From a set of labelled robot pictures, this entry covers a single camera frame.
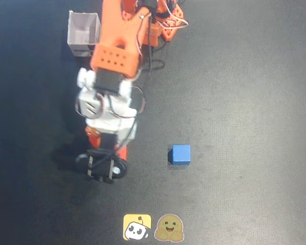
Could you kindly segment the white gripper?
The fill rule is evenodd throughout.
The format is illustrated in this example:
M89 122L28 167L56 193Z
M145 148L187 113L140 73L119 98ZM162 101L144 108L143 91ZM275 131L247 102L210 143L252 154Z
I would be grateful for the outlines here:
M137 77L80 68L76 112L85 118L85 132L95 149L114 150L135 138L138 110L131 103Z

